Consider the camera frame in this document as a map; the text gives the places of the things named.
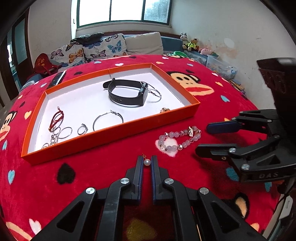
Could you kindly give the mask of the orange shallow box tray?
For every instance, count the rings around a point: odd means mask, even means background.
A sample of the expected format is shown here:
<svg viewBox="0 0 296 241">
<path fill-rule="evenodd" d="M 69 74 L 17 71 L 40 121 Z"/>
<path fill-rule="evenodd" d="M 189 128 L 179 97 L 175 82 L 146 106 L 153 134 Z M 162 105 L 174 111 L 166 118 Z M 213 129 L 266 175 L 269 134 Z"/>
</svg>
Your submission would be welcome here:
<svg viewBox="0 0 296 241">
<path fill-rule="evenodd" d="M 103 83 L 144 81 L 161 93 L 147 96 L 143 106 L 110 100 Z M 68 80 L 41 95 L 29 122 L 21 156 L 32 165 L 55 160 L 160 126 L 193 117 L 199 101 L 151 63 L 116 65 Z M 70 137 L 42 149 L 57 127 L 71 127 Z"/>
</svg>

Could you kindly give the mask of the black smart band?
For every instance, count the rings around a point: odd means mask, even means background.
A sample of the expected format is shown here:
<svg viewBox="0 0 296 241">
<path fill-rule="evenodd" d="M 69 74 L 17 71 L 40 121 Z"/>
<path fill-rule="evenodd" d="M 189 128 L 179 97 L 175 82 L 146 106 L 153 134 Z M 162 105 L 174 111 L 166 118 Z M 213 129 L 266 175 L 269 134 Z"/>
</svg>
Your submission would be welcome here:
<svg viewBox="0 0 296 241">
<path fill-rule="evenodd" d="M 143 106 L 148 94 L 148 85 L 142 81 L 115 79 L 104 82 L 111 101 L 120 105 Z"/>
</svg>

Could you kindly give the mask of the black remote control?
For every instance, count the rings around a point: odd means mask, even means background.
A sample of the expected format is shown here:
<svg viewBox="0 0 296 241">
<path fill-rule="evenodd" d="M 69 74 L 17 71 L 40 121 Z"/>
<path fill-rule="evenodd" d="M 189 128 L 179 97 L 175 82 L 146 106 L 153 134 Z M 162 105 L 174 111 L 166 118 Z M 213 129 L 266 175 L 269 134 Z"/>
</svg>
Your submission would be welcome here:
<svg viewBox="0 0 296 241">
<path fill-rule="evenodd" d="M 59 85 L 63 81 L 65 76 L 66 76 L 66 70 L 57 73 L 55 77 L 52 79 L 52 81 L 50 82 L 50 84 L 48 85 L 47 89 L 50 89 L 52 87 Z"/>
</svg>

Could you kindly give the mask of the pearl drop earring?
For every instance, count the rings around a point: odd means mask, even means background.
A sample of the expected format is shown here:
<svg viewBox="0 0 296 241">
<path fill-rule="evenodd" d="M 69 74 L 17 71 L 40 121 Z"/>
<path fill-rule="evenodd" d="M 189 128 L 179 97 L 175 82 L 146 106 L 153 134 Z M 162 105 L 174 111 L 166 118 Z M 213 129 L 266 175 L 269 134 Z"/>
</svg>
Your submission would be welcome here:
<svg viewBox="0 0 296 241">
<path fill-rule="evenodd" d="M 151 160 L 149 158 L 147 158 L 147 156 L 145 154 L 143 154 L 142 157 L 144 159 L 144 165 L 145 166 L 150 166 L 151 165 Z"/>
</svg>

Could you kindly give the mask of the red embroidered bag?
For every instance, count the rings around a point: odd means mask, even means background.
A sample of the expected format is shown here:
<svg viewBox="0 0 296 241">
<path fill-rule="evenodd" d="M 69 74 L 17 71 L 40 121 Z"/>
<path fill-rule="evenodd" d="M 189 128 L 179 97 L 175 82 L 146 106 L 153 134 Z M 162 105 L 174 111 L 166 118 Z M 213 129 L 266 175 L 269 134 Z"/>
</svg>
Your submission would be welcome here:
<svg viewBox="0 0 296 241">
<path fill-rule="evenodd" d="M 55 65 L 50 62 L 48 55 L 45 53 L 40 54 L 34 64 L 34 71 L 40 75 L 50 76 L 58 72 L 61 65 Z"/>
</svg>

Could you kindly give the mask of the beige cushion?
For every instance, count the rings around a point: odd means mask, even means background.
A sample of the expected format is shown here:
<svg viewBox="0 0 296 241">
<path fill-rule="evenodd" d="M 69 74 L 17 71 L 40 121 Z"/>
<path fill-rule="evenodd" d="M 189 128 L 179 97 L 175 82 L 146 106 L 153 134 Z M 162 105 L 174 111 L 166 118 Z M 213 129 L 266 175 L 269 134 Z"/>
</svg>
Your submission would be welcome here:
<svg viewBox="0 0 296 241">
<path fill-rule="evenodd" d="M 125 37 L 126 50 L 129 55 L 162 55 L 163 43 L 159 32 Z"/>
</svg>

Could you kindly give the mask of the stuffed toy pile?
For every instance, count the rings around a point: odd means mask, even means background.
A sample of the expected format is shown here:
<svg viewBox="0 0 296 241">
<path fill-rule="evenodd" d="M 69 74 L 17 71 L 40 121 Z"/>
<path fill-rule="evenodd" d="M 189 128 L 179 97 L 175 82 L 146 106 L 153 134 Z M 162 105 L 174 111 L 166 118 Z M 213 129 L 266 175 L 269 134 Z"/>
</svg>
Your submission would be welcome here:
<svg viewBox="0 0 296 241">
<path fill-rule="evenodd" d="M 208 48 L 200 49 L 198 43 L 199 39 L 193 38 L 191 40 L 188 40 L 187 33 L 181 33 L 180 39 L 182 40 L 182 49 L 187 50 L 189 52 L 196 51 L 200 53 L 201 55 L 211 55 L 213 51 L 209 50 Z"/>
</svg>

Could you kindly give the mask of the silver linked hoop earrings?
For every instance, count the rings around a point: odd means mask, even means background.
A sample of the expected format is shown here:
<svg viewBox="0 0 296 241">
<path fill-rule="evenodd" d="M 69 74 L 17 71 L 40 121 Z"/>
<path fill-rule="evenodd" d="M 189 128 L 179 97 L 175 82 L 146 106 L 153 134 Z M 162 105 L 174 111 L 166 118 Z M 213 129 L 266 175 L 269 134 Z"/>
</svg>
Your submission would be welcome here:
<svg viewBox="0 0 296 241">
<path fill-rule="evenodd" d="M 73 129 L 71 127 L 57 127 L 52 131 L 50 141 L 43 144 L 42 149 L 48 148 L 55 144 L 58 144 L 60 140 L 66 139 L 71 136 Z"/>
</svg>

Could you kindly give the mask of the butterfly pillow right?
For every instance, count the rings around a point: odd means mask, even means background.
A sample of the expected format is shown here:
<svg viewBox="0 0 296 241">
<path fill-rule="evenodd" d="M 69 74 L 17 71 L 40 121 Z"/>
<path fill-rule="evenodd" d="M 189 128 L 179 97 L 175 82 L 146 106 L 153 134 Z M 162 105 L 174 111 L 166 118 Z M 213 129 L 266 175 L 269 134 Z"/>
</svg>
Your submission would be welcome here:
<svg viewBox="0 0 296 241">
<path fill-rule="evenodd" d="M 122 33 L 99 40 L 96 43 L 83 46 L 87 59 L 104 59 L 127 55 L 125 37 Z"/>
</svg>

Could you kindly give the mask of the black cloth on pillows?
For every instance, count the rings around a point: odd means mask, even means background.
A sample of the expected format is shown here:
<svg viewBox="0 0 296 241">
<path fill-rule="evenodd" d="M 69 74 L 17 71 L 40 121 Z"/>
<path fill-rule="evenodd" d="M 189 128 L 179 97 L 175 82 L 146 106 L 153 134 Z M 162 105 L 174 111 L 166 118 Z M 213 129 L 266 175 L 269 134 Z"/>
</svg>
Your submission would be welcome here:
<svg viewBox="0 0 296 241">
<path fill-rule="evenodd" d="M 104 33 L 93 33 L 93 34 L 86 34 L 79 37 L 76 37 L 72 39 L 71 43 L 78 43 L 80 45 L 90 45 L 93 43 L 97 43 L 101 40 L 101 38 L 104 36 Z"/>
</svg>

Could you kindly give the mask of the butterfly pillow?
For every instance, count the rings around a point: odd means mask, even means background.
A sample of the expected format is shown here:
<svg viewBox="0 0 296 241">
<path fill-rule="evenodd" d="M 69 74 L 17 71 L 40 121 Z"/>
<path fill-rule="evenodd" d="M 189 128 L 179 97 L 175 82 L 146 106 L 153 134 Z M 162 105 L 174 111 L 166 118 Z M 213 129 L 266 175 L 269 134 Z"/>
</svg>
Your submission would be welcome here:
<svg viewBox="0 0 296 241">
<path fill-rule="evenodd" d="M 57 48 L 48 54 L 48 57 L 54 65 L 59 65 L 61 70 L 86 63 L 83 46 L 77 41 Z"/>
<path fill-rule="evenodd" d="M 83 46 L 87 59 L 104 59 L 127 55 L 125 37 L 122 33 L 99 40 L 96 43 Z"/>
</svg>

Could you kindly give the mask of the green framed window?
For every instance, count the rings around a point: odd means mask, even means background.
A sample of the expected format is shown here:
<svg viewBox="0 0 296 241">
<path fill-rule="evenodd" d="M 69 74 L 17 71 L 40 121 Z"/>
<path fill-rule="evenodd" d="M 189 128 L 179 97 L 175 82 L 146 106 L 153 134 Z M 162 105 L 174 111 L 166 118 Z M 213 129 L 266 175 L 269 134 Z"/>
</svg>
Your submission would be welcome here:
<svg viewBox="0 0 296 241">
<path fill-rule="evenodd" d="M 85 0 L 77 1 L 77 27 L 113 22 L 170 23 L 170 0 Z"/>
</svg>

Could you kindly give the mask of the dark wooden door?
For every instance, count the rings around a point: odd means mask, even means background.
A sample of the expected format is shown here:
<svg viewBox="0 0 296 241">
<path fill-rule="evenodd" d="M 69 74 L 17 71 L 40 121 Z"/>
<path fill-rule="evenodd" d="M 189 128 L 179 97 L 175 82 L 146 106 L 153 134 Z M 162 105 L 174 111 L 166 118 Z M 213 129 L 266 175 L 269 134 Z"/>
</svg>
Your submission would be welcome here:
<svg viewBox="0 0 296 241">
<path fill-rule="evenodd" d="M 1 79 L 10 100 L 33 73 L 28 40 L 29 10 L 16 20 L 1 43 Z"/>
</svg>

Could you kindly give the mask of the butterfly pillow left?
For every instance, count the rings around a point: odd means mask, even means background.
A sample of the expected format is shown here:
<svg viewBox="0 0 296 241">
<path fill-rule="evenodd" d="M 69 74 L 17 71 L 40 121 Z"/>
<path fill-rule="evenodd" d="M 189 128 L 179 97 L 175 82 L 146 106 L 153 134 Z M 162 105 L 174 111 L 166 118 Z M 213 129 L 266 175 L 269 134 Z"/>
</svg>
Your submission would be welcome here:
<svg viewBox="0 0 296 241">
<path fill-rule="evenodd" d="M 61 70 L 86 63 L 83 46 L 77 41 L 57 48 L 48 54 L 48 57 L 54 65 L 59 65 Z"/>
</svg>

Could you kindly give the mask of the red monkey print blanket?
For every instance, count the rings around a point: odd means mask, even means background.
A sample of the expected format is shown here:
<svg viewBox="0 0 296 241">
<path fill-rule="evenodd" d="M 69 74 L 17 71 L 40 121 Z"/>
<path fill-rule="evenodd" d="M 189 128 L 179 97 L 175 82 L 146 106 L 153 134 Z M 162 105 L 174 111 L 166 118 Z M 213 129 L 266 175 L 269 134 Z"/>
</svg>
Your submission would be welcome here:
<svg viewBox="0 0 296 241">
<path fill-rule="evenodd" d="M 229 121 L 255 105 L 227 80 L 203 65 L 169 56 L 130 56 L 95 61 L 72 67 L 65 80 L 121 65 L 154 63 L 192 93 L 200 106 L 189 120 L 108 143 L 56 161 L 32 166 L 21 157 L 25 133 L 39 98 L 51 77 L 27 87 L 2 119 L 1 221 L 17 240 L 30 240 L 75 197 L 88 187 L 109 186 L 138 156 L 144 160 L 140 204 L 125 210 L 124 240 L 172 240 L 170 209 L 152 203 L 151 158 L 185 186 L 207 187 L 257 231 L 267 227 L 280 194 L 278 183 L 240 183 L 226 161 L 199 158 L 199 143 L 236 143 L 248 146 L 265 135 L 249 131 L 211 136 L 208 123 Z"/>
</svg>

